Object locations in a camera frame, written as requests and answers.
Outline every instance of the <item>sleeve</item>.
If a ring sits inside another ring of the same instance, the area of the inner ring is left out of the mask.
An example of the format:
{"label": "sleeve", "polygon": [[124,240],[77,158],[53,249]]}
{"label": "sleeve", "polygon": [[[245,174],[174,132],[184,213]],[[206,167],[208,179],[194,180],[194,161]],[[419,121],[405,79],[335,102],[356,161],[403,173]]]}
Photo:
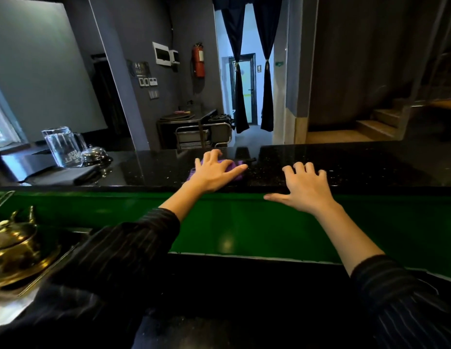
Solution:
{"label": "sleeve", "polygon": [[368,258],[351,278],[380,348],[451,348],[451,308],[393,259]]}
{"label": "sleeve", "polygon": [[178,218],[162,208],[100,230],[43,283],[19,318],[0,327],[0,344],[130,348],[159,260],[179,231]]}

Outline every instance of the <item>tied curtain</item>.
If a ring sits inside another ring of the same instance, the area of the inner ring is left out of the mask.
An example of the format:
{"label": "tied curtain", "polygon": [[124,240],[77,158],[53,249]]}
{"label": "tied curtain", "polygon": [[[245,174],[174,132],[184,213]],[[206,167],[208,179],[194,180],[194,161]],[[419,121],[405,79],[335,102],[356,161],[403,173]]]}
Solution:
{"label": "tied curtain", "polygon": [[242,48],[243,21],[246,4],[253,4],[257,30],[263,48],[266,63],[264,66],[263,111],[261,112],[261,129],[274,130],[274,103],[272,100],[272,80],[270,78],[269,57],[274,46],[274,40],[279,23],[282,0],[212,0],[214,9],[222,11],[225,29],[236,62],[235,67],[235,125],[237,133],[250,128],[246,118],[245,101],[243,99],[242,76],[240,72],[240,54]]}

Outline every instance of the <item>dark doorway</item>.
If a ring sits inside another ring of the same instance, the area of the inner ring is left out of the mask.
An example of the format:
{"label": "dark doorway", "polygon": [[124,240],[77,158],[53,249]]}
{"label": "dark doorway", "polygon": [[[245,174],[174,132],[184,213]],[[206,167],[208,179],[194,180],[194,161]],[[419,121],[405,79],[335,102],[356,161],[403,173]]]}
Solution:
{"label": "dark doorway", "polygon": [[[256,106],[256,54],[240,55],[240,70],[242,72],[243,99],[245,100],[246,118],[248,123],[257,125]],[[235,59],[229,57],[230,85],[235,93]],[[232,108],[235,109],[235,98],[232,94]]]}

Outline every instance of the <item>green panel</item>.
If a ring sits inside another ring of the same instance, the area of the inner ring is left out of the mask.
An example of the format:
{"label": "green panel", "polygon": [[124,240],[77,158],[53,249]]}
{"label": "green panel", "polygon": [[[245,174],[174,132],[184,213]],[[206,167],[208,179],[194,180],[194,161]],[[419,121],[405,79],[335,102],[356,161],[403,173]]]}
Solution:
{"label": "green panel", "polygon": [[[36,206],[42,224],[100,228],[135,221],[170,193],[17,192],[0,209]],[[407,267],[451,277],[451,197],[337,196],[355,222]],[[340,262],[308,214],[263,200],[261,194],[204,196],[182,225],[172,251]]]}

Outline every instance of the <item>gold teapot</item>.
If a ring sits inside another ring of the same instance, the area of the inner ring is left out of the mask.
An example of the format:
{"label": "gold teapot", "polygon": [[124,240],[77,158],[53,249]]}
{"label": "gold teapot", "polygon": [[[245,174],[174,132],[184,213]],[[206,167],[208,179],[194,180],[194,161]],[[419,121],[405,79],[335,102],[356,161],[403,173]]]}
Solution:
{"label": "gold teapot", "polygon": [[16,222],[18,212],[13,212],[8,220],[0,222],[0,279],[15,278],[41,260],[34,208],[30,207],[28,222]]}

